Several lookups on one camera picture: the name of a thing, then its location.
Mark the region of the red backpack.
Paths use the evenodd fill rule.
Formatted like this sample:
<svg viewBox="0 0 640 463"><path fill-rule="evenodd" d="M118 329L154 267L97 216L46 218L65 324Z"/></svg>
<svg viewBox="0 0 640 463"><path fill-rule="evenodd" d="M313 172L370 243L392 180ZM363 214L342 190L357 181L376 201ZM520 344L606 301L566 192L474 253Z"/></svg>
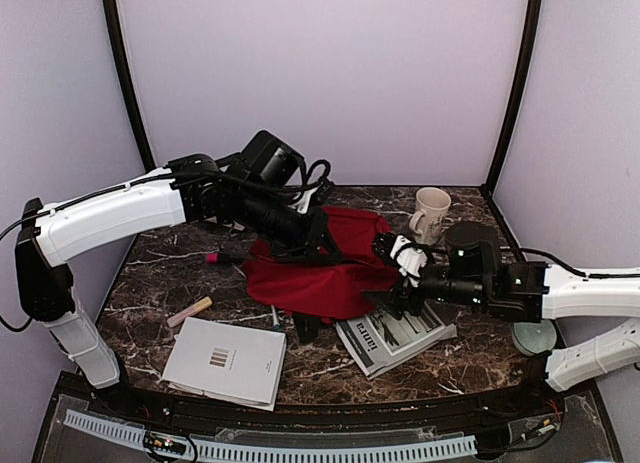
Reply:
<svg viewBox="0 0 640 463"><path fill-rule="evenodd" d="M374 238L392 228L381 215L345 207L326 206L329 230L343 260L337 265L280 263L257 240L242 263L247 292L257 302L291 314L321 318L329 323L364 316L373 310L365 291L388 291L397 281L396 269L372 249Z"/></svg>

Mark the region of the grey black and white magazine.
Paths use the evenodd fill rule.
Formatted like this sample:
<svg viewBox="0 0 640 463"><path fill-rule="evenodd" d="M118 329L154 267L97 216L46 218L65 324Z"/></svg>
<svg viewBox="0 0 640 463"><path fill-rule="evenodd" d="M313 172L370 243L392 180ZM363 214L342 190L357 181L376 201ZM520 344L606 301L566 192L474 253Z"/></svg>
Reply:
<svg viewBox="0 0 640 463"><path fill-rule="evenodd" d="M416 357L442 340L457 337L453 323L444 322L430 305L418 316L399 320L385 310L335 324L339 338L367 379L376 378Z"/></svg>

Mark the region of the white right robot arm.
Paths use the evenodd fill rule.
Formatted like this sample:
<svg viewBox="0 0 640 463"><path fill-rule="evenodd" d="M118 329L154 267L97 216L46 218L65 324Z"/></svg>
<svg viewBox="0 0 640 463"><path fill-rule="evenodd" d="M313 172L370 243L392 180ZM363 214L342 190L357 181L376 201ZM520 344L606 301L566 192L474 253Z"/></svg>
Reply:
<svg viewBox="0 0 640 463"><path fill-rule="evenodd" d="M427 300L467 305L503 321L539 323L567 317L621 316L624 323L581 344L546 350L546 383L565 391L639 361L639 276L577 270L548 253L505 264L492 232L448 235L446 264L435 251L402 235L382 233L373 252L399 274L391 290L368 293L394 318L418 315Z"/></svg>

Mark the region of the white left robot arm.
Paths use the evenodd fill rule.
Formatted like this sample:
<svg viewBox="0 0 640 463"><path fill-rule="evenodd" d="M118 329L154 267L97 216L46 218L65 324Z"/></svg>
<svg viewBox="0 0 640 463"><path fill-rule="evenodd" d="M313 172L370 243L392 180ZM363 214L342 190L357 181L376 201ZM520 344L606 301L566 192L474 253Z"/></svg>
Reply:
<svg viewBox="0 0 640 463"><path fill-rule="evenodd" d="M274 155L259 170L240 154L219 160L195 154L63 202L34 198L9 227L17 233L20 308L102 392L107 408L120 419L134 418L140 395L127 386L124 365L84 309L74 262L141 233L215 219L248 228L287 262L334 263L341 252L322 208L332 190L326 160L306 167L296 155Z"/></svg>

